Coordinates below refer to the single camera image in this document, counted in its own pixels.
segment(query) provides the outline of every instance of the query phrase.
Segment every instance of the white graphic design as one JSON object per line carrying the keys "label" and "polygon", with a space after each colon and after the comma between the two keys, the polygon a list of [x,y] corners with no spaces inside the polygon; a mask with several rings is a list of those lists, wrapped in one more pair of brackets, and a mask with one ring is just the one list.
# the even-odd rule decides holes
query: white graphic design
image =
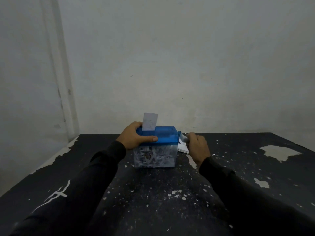
{"label": "white graphic design", "polygon": [[63,189],[63,191],[59,191],[59,190],[61,190],[61,188],[62,188],[62,186],[61,186],[61,187],[59,188],[59,190],[55,191],[55,192],[54,192],[53,194],[51,194],[47,199],[45,199],[44,202],[46,202],[46,201],[50,198],[49,201],[47,201],[46,203],[42,204],[41,206],[43,206],[43,205],[45,205],[45,204],[48,204],[48,203],[51,202],[53,199],[58,198],[60,195],[63,196],[63,197],[67,197],[67,195],[66,195],[64,192],[65,192],[65,190],[68,188],[69,185],[70,185],[70,180],[68,180],[68,184],[67,184],[67,186]]}

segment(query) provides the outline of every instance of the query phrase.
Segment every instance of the black long-sleeve shirt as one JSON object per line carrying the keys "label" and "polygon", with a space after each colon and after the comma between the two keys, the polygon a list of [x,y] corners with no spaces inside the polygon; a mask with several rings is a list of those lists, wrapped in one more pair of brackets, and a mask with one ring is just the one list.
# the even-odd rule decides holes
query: black long-sleeve shirt
{"label": "black long-sleeve shirt", "polygon": [[[125,147],[117,141],[106,151],[96,153],[86,168],[10,235],[81,235],[125,155]],[[230,211],[236,232],[315,235],[315,224],[310,218],[250,186],[210,157],[202,163],[200,173]]]}

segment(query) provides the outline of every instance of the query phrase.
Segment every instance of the blue plastic top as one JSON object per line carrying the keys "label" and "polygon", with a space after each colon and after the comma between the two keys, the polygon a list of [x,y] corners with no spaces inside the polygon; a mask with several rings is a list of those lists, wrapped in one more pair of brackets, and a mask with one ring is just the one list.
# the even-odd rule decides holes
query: blue plastic top
{"label": "blue plastic top", "polygon": [[140,146],[164,146],[164,145],[178,145],[179,132],[174,126],[158,126],[154,131],[142,131],[142,127],[136,130],[140,136],[157,136],[158,141],[152,143],[142,143]]}

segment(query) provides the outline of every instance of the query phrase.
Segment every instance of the person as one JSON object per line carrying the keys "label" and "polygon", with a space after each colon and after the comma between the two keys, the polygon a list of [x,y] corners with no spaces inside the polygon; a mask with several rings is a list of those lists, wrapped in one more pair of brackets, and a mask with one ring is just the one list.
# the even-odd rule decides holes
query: person
{"label": "person", "polygon": [[[142,122],[133,122],[127,126],[107,150],[97,152],[90,164],[68,181],[59,194],[37,207],[10,235],[83,234],[126,151],[143,142],[158,140],[155,136],[139,136],[136,129],[141,125]],[[203,136],[191,132],[188,138],[189,154],[230,212],[235,234],[315,235],[311,218],[269,197],[231,169],[217,164]]]}

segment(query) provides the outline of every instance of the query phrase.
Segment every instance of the black table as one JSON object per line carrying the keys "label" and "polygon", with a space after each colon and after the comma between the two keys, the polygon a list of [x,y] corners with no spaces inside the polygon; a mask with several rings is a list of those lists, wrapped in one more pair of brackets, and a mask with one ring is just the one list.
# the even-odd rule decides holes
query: black table
{"label": "black table", "polygon": [[[315,218],[313,151],[272,133],[202,135],[218,163],[232,168],[254,187]],[[68,153],[28,175],[4,194],[0,198],[1,235],[7,235],[52,192],[65,186],[95,152],[117,136],[81,134]],[[287,147],[301,154],[280,163],[260,149],[268,145]],[[173,169],[134,169],[132,164],[132,152],[128,152],[86,235],[233,235],[223,203],[189,164],[186,154],[178,153]],[[260,188],[254,178],[267,181],[270,188]]]}

